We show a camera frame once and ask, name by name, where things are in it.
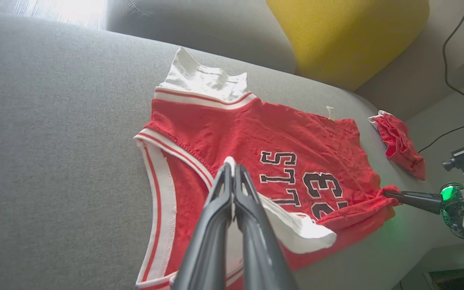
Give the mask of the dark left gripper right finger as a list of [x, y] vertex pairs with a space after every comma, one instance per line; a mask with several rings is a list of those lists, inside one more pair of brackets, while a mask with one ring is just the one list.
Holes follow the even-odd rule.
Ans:
[[247, 169], [234, 169], [234, 204], [243, 234], [245, 290], [296, 290], [278, 239]]

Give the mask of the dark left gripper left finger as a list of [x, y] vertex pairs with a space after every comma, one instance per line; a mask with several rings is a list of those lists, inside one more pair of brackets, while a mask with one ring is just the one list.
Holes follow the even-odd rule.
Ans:
[[232, 167], [218, 171], [193, 232], [173, 290], [226, 289], [227, 231], [232, 222]]

